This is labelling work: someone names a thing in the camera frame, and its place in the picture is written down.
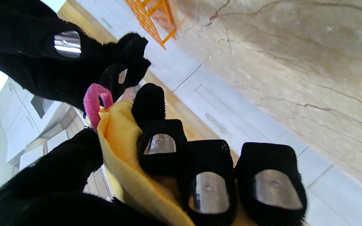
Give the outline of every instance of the black glove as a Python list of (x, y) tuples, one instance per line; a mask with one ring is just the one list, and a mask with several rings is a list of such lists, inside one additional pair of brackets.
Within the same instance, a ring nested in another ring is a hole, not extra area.
[[(150, 65), (150, 61), (144, 58), (133, 60), (129, 67), (122, 63), (114, 63), (102, 73), (99, 84), (110, 90), (112, 100), (115, 102), (125, 89), (139, 84)], [(119, 83), (119, 74), (124, 70), (127, 70), (125, 81)]]
[(148, 40), (142, 38), (137, 33), (128, 33), (117, 43), (107, 43), (103, 45), (103, 51), (107, 59), (107, 64), (123, 63), (129, 67), (133, 59), (143, 58)]
[[(125, 89), (136, 86), (145, 76), (150, 61), (143, 58), (148, 40), (136, 33), (129, 33), (118, 43), (108, 43), (103, 46), (106, 58), (113, 62), (101, 75), (100, 84), (112, 93), (116, 101)], [(124, 70), (125, 81), (119, 83), (119, 75)]]

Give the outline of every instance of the orange plastic shelf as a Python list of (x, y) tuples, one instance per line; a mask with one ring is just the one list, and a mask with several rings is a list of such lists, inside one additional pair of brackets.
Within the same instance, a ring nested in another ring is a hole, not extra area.
[[(163, 49), (166, 49), (164, 43), (170, 38), (175, 38), (175, 27), (173, 15), (171, 14), (170, 4), (168, 0), (125, 0), (132, 12), (138, 18), (141, 26), (160, 44)], [(161, 39), (157, 32), (153, 18), (167, 33), (165, 39)]]

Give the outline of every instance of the cabinet door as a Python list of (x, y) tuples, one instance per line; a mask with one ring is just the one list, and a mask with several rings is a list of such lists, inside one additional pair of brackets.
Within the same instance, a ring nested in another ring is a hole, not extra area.
[(12, 126), (21, 106), (13, 83), (7, 80), (0, 92), (0, 120), (5, 131)]
[(174, 94), (236, 153), (245, 142), (289, 145), (297, 156), (308, 147), (205, 66), (199, 67)]
[(17, 96), (19, 97), (20, 101), (24, 101), (26, 96), (30, 93), (28, 90), (24, 89), (19, 83), (15, 82), (13, 79), (9, 78), (11, 81), (14, 91), (16, 92)]
[(6, 138), (8, 140), (6, 162), (17, 157), (18, 154), (26, 148), (26, 145), (36, 139), (39, 134), (35, 122), (32, 120), (25, 107), (22, 106), (12, 126), (6, 132)]
[(123, 0), (83, 0), (81, 5), (118, 40), (141, 30), (138, 19)]
[[(54, 116), (56, 116), (56, 114), (62, 114), (62, 116), (64, 116), (66, 111), (69, 109), (69, 105), (65, 103), (35, 96), (32, 93), (27, 95), (23, 105), (36, 123), (36, 127), (40, 132), (42, 132), (47, 127), (49, 122), (53, 119)], [(64, 109), (62, 112), (57, 112), (57, 109), (59, 109), (61, 105), (68, 106), (65, 108), (66, 111)]]

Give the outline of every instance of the wooden floor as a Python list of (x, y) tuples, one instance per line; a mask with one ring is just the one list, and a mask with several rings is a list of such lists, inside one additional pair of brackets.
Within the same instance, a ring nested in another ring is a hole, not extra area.
[[(81, 27), (86, 34), (100, 43), (117, 42), (89, 12), (75, 0), (68, 0), (58, 12), (59, 17)], [(209, 140), (219, 137), (202, 122), (182, 101), (180, 101), (154, 74), (148, 71), (144, 77), (147, 83), (154, 83), (163, 88), (166, 100), (167, 119), (179, 119), (183, 122), (184, 132), (188, 140)], [(234, 164), (237, 155), (232, 152)]]

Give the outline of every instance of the cabinet handle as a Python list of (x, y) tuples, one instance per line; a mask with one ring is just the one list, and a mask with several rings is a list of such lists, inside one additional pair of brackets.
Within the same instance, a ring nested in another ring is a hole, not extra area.
[(103, 17), (101, 18), (101, 21), (104, 22), (109, 28), (112, 28), (112, 26)]
[(33, 123), (31, 122), (31, 120), (30, 120), (29, 116), (26, 116), (26, 118), (27, 118), (27, 120), (29, 121), (29, 123), (30, 123), (31, 127), (32, 127), (32, 128), (34, 128)]
[(12, 92), (13, 89), (14, 89), (13, 84), (9, 83), (9, 90)]
[(225, 135), (228, 134), (228, 131), (222, 126), (220, 125), (220, 123), (218, 123), (212, 116), (210, 116), (208, 113), (205, 114), (205, 116), (207, 117), (208, 120), (210, 120), (217, 128), (219, 128), (219, 130), (224, 133)]

